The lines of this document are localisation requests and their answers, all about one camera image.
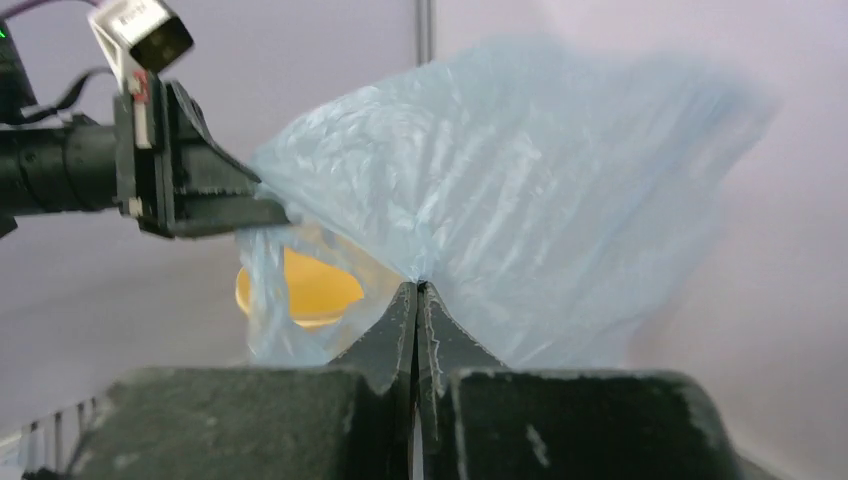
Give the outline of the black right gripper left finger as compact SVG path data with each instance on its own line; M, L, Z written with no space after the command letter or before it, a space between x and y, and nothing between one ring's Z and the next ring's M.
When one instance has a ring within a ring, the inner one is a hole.
M145 368L113 383L71 479L408 479L418 289L313 368Z

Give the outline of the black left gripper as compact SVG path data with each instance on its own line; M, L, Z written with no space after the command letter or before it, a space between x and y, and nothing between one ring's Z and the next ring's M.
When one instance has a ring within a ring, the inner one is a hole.
M282 205L251 196L256 174L213 138L199 104L178 81L133 72L114 99L116 201L149 234L197 239L289 224Z

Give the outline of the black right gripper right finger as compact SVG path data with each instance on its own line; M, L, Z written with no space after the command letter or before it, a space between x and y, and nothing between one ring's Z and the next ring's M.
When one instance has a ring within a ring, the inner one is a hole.
M740 479L704 389L668 370L505 367L418 288L427 479Z

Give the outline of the yellow capybara trash bin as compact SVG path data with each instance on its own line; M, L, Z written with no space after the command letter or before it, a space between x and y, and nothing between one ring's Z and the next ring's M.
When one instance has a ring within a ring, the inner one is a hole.
M317 334L336 324L345 310L363 298L363 290L350 274L285 247L283 276L289 293L293 321Z

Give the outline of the light blue plastic trash bag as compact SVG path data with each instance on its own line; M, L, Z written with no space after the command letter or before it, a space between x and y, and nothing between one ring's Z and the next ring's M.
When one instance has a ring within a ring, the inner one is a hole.
M721 183L775 110L698 57L516 37L321 105L250 162L292 220L237 236L252 358L324 364L401 282L426 281L511 367L613 367L705 257ZM305 331L285 247L352 275L363 298Z

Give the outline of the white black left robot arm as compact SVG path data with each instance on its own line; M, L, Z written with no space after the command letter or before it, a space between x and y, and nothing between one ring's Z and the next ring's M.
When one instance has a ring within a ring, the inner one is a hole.
M114 120L75 114L79 77L56 104L31 115L32 87L15 42L1 33L1 230L23 216L115 209L143 232L195 239L285 225L284 208L258 195L259 179L211 137L199 105L175 81L135 70L115 96Z

